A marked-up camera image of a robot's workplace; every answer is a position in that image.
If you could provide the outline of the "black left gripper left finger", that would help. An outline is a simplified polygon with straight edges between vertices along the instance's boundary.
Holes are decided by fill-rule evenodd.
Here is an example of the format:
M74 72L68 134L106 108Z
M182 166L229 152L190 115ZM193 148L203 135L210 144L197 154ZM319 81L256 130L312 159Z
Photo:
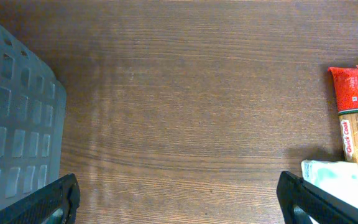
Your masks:
M0 223L72 224L79 206L78 181L67 174L0 210Z

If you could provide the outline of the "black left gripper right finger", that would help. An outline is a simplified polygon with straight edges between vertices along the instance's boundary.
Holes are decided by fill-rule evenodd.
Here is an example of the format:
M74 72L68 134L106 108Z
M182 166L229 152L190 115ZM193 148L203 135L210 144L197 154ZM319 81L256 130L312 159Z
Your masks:
M358 224L358 208L334 197L289 171L280 174L277 198L285 223Z

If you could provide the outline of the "small teal tissue pack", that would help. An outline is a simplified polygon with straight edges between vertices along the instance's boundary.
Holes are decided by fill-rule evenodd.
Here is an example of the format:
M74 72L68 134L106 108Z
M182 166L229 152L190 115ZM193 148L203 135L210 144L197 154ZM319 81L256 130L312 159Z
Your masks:
M352 162L301 162L302 177L321 190L358 208L358 166Z

